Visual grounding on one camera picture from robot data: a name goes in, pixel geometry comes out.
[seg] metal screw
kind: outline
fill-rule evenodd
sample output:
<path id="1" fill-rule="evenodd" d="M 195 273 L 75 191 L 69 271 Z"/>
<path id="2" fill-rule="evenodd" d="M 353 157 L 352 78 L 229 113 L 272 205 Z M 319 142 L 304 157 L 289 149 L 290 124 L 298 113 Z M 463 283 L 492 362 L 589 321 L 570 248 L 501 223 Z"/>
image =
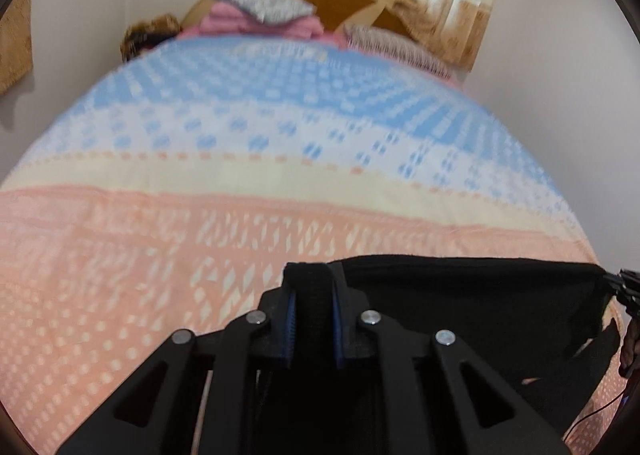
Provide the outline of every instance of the metal screw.
<path id="1" fill-rule="evenodd" d="M 187 329 L 176 330 L 173 334 L 171 334 L 171 340 L 176 345 L 184 345 L 185 343 L 189 343 L 191 340 L 191 331 Z"/>
<path id="2" fill-rule="evenodd" d="M 450 330 L 443 329 L 436 332 L 436 341 L 440 345 L 449 346 L 456 342 L 456 335 Z"/>
<path id="3" fill-rule="evenodd" d="M 375 325 L 376 323 L 380 323 L 382 316 L 377 310 L 366 310 L 360 314 L 360 319 L 367 325 Z"/>
<path id="4" fill-rule="evenodd" d="M 266 319 L 267 314 L 265 314 L 261 310 L 252 310 L 249 314 L 246 315 L 246 320 L 252 325 L 259 325 L 260 323 L 264 323 Z"/>

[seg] black cloth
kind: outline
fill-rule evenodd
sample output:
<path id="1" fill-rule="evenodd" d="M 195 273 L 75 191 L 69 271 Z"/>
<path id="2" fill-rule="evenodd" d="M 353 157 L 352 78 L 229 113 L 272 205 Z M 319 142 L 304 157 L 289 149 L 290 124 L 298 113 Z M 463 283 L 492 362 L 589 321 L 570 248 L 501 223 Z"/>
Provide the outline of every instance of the black cloth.
<path id="1" fill-rule="evenodd" d="M 560 435 L 620 344 L 615 323 L 602 332 L 610 295 L 597 265 L 397 255 L 341 264 L 347 284 L 404 328 L 462 337 Z M 531 377 L 540 380 L 522 384 Z"/>

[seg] bedsheet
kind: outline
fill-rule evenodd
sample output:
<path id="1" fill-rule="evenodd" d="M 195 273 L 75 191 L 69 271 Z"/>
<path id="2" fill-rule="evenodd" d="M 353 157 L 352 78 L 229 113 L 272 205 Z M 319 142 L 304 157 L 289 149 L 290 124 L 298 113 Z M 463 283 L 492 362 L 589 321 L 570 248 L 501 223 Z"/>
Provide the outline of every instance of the bedsheet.
<path id="1" fill-rule="evenodd" d="M 173 330 L 225 326 L 287 261 L 376 253 L 596 261 L 545 171 L 459 91 L 318 43 L 169 42 L 0 190 L 0 401 L 52 454 Z M 623 387 L 614 364 L 585 413 Z"/>

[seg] cable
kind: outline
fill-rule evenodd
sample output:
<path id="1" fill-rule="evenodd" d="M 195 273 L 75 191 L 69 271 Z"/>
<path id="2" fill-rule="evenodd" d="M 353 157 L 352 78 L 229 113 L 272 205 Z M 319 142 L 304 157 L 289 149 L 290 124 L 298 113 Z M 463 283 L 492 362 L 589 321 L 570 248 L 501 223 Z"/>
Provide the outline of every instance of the cable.
<path id="1" fill-rule="evenodd" d="M 601 408 L 598 408 L 596 411 L 592 411 L 589 415 L 585 415 L 582 419 L 580 419 L 580 421 L 576 422 L 571 428 L 569 428 L 569 431 L 567 432 L 567 434 L 564 436 L 564 438 L 562 439 L 562 442 L 566 442 L 566 440 L 569 438 L 569 435 L 571 435 L 571 432 L 574 430 L 574 428 L 576 426 L 578 426 L 582 421 L 584 421 L 585 419 L 590 418 L 592 415 L 596 415 L 597 413 L 600 413 L 601 411 L 603 411 L 605 408 L 607 408 L 607 406 L 611 406 L 613 405 L 613 403 L 615 403 L 618 399 L 620 399 L 620 397 L 622 397 L 622 394 L 625 393 L 625 390 L 621 391 L 617 396 L 615 396 L 611 401 L 609 401 L 606 405 L 602 406 Z"/>

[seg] gray patterned pillow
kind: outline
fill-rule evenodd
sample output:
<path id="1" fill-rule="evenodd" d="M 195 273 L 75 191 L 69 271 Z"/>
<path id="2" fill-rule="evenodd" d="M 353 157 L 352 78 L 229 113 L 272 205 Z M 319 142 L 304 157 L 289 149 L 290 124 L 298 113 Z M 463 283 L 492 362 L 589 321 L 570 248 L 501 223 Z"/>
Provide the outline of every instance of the gray patterned pillow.
<path id="1" fill-rule="evenodd" d="M 282 25 L 311 16 L 316 6 L 304 0 L 223 0 L 253 16 L 260 23 Z"/>
<path id="2" fill-rule="evenodd" d="M 350 48 L 391 58 L 444 80 L 451 77 L 451 70 L 443 61 L 420 44 L 395 32 L 366 25 L 345 25 L 344 35 Z"/>

